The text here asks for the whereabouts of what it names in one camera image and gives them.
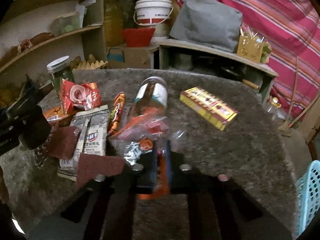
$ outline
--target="broom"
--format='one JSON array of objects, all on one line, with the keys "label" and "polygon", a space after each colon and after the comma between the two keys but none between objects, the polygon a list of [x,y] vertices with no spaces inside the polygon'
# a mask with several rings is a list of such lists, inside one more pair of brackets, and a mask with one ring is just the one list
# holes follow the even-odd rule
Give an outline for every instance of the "broom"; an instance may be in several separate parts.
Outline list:
[{"label": "broom", "polygon": [[295,76],[295,79],[294,79],[294,87],[293,87],[293,92],[292,92],[292,98],[291,98],[291,102],[290,102],[289,112],[288,112],[288,115],[287,115],[287,118],[286,118],[285,122],[282,125],[279,126],[280,134],[282,136],[286,136],[286,137],[291,137],[291,130],[289,128],[289,118],[290,118],[290,114],[291,114],[291,110],[292,110],[292,106],[293,106],[293,99],[294,99],[294,96],[296,94],[298,76],[299,76],[299,57],[297,56],[296,76]]}]

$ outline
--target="bottle label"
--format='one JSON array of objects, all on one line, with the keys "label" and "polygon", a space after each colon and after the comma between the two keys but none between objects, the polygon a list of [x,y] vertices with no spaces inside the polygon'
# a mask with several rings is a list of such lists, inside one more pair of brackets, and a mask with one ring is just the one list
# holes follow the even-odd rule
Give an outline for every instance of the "bottle label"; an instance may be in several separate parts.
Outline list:
[{"label": "bottle label", "polygon": [[140,101],[141,98],[143,98],[144,92],[146,91],[147,86],[148,86],[148,83],[144,84],[142,87],[140,87],[139,92],[138,92],[137,97],[134,102],[138,102],[138,101]]},{"label": "bottle label", "polygon": [[168,93],[165,87],[159,83],[155,84],[155,89],[152,93],[152,99],[158,101],[164,108],[167,108]]}]

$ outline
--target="bucket handle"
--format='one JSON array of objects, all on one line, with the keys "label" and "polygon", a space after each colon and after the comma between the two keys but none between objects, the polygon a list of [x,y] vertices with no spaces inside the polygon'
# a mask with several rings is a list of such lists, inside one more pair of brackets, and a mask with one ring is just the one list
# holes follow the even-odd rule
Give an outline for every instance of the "bucket handle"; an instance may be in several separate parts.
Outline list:
[{"label": "bucket handle", "polygon": [[[170,17],[170,15],[171,15],[172,11],[173,11],[173,6],[172,6],[172,9],[171,9],[170,13],[168,14],[168,16],[167,16],[165,19],[163,19],[161,22],[154,23],[154,25],[157,25],[157,24],[163,23],[165,20],[167,20],[167,19]],[[137,21],[136,21],[136,17],[135,17],[135,16],[136,16],[136,14],[137,14],[137,10],[134,10],[133,20],[134,20],[134,22],[135,22],[136,24],[138,24],[138,25],[140,25],[140,26],[149,26],[150,24],[153,24],[153,23],[151,23],[151,19],[150,19],[150,23],[137,23]]]}]

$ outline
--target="red bowl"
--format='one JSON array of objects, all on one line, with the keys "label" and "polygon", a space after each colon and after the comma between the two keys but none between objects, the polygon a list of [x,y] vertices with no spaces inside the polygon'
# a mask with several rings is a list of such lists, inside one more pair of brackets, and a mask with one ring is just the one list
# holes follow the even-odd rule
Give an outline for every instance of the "red bowl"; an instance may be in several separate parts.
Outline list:
[{"label": "red bowl", "polygon": [[125,29],[122,34],[128,47],[147,47],[155,30],[156,28]]}]

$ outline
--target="plastic jug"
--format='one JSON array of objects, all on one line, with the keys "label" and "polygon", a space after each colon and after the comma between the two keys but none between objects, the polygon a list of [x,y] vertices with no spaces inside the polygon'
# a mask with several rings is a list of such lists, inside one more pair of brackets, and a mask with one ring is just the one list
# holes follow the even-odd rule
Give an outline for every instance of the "plastic jug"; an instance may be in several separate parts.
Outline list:
[{"label": "plastic jug", "polygon": [[103,0],[104,22],[103,31],[107,47],[124,44],[123,10],[116,0]]}]

